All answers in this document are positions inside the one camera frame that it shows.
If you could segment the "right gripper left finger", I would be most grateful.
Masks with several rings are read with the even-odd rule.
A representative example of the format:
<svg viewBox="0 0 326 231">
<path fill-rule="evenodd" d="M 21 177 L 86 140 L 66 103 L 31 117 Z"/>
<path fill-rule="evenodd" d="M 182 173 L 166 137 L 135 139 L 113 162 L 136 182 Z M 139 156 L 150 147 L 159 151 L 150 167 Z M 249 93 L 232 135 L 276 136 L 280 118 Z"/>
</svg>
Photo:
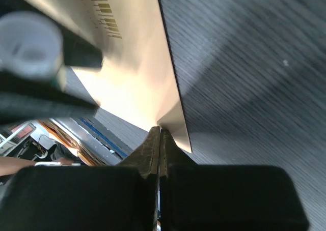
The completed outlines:
<svg viewBox="0 0 326 231">
<path fill-rule="evenodd" d="M 33 166 L 1 199 L 1 230 L 155 230 L 160 129 L 116 166 Z"/>
</svg>

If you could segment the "green white glue stick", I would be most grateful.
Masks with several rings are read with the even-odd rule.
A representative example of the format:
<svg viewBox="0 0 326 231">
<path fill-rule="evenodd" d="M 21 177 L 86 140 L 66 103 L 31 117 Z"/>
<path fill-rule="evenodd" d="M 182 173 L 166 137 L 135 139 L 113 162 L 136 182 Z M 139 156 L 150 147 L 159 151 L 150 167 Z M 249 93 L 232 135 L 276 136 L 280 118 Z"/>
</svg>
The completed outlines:
<svg viewBox="0 0 326 231">
<path fill-rule="evenodd" d="M 3 15 L 1 71 L 63 91 L 66 67 L 63 35 L 58 26 L 35 12 L 14 11 Z"/>
</svg>

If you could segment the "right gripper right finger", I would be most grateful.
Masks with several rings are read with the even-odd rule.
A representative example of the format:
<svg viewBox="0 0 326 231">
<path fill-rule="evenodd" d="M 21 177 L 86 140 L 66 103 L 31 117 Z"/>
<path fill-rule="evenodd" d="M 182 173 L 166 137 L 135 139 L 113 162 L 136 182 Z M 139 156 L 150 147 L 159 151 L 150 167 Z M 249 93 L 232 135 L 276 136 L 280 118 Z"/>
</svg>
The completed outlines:
<svg viewBox="0 0 326 231">
<path fill-rule="evenodd" d="M 271 165 L 203 165 L 160 133 L 162 230 L 308 230 L 289 174 Z"/>
</svg>

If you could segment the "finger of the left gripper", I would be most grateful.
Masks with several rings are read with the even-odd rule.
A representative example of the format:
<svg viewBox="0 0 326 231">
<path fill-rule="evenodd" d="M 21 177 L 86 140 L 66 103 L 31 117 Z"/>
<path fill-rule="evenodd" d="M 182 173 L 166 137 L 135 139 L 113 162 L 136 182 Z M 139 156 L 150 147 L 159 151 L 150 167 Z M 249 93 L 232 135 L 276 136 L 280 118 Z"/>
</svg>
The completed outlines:
<svg viewBox="0 0 326 231">
<path fill-rule="evenodd" d="M 102 51 L 83 37 L 75 34 L 25 0 L 1 0 L 1 16 L 18 12 L 39 14 L 56 24 L 63 35 L 63 56 L 66 65 L 88 68 L 102 67 Z"/>
<path fill-rule="evenodd" d="M 97 110 L 95 102 L 1 72 L 2 126 L 34 119 L 92 116 Z"/>
</svg>

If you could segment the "orange paper envelope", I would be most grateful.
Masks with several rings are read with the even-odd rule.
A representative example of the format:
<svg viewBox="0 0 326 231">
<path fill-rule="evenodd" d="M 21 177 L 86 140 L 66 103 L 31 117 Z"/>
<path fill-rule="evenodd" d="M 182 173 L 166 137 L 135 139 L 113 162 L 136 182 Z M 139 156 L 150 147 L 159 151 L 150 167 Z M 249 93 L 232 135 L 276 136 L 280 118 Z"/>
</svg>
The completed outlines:
<svg viewBox="0 0 326 231">
<path fill-rule="evenodd" d="M 102 109 L 192 150 L 158 0 L 26 1 L 101 49 L 100 70 L 73 71 Z"/>
</svg>

